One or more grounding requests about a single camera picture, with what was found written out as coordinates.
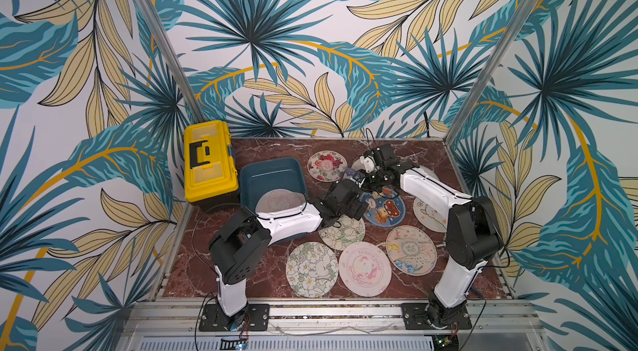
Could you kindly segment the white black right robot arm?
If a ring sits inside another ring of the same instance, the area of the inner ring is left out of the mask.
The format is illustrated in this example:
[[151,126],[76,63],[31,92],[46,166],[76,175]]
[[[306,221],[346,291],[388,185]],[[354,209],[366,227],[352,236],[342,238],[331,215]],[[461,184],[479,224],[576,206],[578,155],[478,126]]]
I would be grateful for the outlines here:
[[365,152],[352,168],[365,177],[362,189],[378,192],[392,186],[420,199],[447,220],[445,250],[449,259],[429,299],[425,319],[439,329],[460,322],[470,288],[503,248],[491,200],[457,191],[428,168],[400,160],[389,144]]

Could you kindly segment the cream blue doodle coaster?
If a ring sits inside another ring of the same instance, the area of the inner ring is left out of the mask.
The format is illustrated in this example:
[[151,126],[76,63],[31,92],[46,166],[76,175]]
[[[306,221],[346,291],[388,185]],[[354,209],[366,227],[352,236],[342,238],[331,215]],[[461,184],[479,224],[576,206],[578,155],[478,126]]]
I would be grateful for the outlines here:
[[394,227],[386,238],[385,250],[390,262],[409,276],[431,273],[438,260],[435,243],[414,226]]

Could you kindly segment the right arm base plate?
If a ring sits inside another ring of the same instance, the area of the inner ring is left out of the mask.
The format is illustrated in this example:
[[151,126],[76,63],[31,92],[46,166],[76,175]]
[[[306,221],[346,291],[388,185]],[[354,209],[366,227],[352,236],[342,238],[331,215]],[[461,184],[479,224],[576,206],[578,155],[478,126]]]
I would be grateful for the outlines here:
[[404,303],[400,308],[407,330],[472,328],[466,301],[452,308],[445,308],[438,301]]

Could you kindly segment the teal plastic storage box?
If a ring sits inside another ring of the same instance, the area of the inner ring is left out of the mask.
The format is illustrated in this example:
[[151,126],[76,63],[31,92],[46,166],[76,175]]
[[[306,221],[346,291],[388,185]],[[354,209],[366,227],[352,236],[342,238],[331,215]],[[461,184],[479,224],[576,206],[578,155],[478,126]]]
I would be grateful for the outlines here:
[[[274,189],[284,188],[302,193],[306,202],[302,207],[275,213],[256,213],[261,196]],[[279,241],[305,236],[315,231],[321,218],[307,199],[307,187],[299,161],[279,158],[251,163],[239,175],[241,203],[241,232],[248,243],[270,246]]]

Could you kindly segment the cream cat flower coaster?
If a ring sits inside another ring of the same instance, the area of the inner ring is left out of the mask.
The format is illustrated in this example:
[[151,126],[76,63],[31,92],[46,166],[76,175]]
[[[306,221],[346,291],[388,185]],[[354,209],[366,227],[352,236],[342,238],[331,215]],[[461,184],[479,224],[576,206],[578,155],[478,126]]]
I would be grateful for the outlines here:
[[414,200],[413,212],[415,213],[419,223],[430,231],[446,233],[447,219],[443,218],[440,213],[437,213],[435,209],[421,201],[419,198]]

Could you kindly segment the floral rose coaster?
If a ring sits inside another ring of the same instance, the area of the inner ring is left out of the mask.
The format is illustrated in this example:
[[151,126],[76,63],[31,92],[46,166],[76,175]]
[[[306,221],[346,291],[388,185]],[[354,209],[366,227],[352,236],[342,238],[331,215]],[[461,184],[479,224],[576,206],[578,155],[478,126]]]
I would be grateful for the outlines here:
[[336,151],[323,150],[314,153],[306,164],[312,178],[323,183],[337,181],[348,168],[347,160]]

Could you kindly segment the dark blue bunny coaster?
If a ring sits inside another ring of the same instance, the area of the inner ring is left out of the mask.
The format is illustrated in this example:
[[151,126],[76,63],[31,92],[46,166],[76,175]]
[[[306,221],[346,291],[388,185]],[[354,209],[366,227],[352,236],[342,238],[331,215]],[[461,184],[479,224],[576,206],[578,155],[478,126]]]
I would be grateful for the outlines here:
[[351,180],[359,187],[362,186],[367,178],[367,173],[361,170],[355,170],[354,168],[347,168],[341,176],[341,180]]

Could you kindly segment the green outline bear coaster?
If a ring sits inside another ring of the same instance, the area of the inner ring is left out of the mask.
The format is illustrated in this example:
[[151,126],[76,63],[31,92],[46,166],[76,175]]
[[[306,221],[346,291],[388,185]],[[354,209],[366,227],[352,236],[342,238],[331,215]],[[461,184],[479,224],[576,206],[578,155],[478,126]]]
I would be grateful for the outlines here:
[[319,231],[322,241],[336,251],[343,251],[364,240],[366,225],[362,220],[341,216],[332,226]]

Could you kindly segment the yellow plastic toolbox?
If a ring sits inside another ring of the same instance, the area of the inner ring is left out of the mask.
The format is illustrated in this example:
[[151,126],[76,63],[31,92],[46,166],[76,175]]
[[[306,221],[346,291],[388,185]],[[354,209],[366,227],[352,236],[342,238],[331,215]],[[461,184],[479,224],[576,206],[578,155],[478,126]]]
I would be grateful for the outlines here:
[[204,211],[239,202],[239,175],[229,126],[221,120],[184,131],[184,196]]

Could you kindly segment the pink rainbow unicorn coaster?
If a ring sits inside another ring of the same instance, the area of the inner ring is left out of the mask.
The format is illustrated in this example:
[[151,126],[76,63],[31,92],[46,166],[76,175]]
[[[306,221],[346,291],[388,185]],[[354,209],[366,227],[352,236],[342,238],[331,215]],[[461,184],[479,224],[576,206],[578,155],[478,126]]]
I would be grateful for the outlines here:
[[302,193],[280,188],[265,193],[259,199],[256,213],[275,213],[291,208],[302,207],[306,198]]

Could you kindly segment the silver aluminium corner post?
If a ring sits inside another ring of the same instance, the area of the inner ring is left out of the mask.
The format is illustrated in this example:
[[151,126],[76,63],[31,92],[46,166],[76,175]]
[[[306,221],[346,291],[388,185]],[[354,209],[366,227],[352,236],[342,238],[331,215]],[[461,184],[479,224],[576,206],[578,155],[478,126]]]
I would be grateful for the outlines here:
[[516,36],[522,30],[523,25],[533,13],[539,1],[540,0],[521,0],[520,6],[514,11],[510,23],[505,27],[503,35],[494,47],[493,52],[487,60],[485,67],[479,74],[474,87],[467,94],[464,104],[459,109],[453,125],[450,127],[450,130],[444,138],[446,148],[450,147],[455,140],[457,140],[464,122],[468,119],[473,107],[477,103],[479,97],[483,94],[484,89],[488,85],[488,81],[493,76],[493,72],[495,72],[498,68],[503,56],[516,39]]

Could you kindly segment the blue denim cartoon coaster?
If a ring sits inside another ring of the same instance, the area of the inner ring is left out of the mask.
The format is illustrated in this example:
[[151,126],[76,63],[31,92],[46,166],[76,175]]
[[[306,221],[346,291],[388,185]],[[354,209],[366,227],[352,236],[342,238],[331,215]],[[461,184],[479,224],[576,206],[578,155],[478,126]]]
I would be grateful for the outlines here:
[[380,193],[364,193],[362,201],[367,205],[364,218],[375,226],[398,226],[405,218],[405,203],[399,193],[390,188],[383,188]]

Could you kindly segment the green white flower coaster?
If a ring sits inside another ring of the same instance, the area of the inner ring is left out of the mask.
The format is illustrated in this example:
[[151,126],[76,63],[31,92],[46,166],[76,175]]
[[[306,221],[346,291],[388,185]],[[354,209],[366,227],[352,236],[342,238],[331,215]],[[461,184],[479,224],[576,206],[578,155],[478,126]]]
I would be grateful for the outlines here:
[[321,298],[337,282],[337,258],[334,252],[322,243],[303,243],[287,258],[286,277],[297,296]]

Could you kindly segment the aluminium front rail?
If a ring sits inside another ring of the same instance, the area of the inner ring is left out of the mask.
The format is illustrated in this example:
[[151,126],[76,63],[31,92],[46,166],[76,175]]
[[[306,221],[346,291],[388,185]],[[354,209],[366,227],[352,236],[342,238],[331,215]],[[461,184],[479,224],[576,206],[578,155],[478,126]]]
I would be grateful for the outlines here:
[[[128,339],[194,334],[202,298],[159,298],[133,308],[123,328]],[[416,334],[408,320],[420,321],[422,334],[434,333],[425,324],[425,307],[406,307],[395,299],[251,299],[270,306],[266,334]],[[470,301],[465,318],[471,329],[461,334],[533,334],[544,336],[533,305],[519,300]]]

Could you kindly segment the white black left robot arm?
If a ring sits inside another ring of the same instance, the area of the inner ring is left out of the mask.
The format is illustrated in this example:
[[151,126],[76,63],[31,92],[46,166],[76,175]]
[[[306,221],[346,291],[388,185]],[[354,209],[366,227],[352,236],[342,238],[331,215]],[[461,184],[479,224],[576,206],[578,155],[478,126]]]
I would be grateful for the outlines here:
[[339,218],[362,218],[367,205],[360,183],[338,181],[323,198],[311,198],[294,208],[256,213],[240,207],[209,244],[218,278],[217,305],[227,318],[246,314],[246,281],[264,252],[280,241],[306,236],[333,226]]

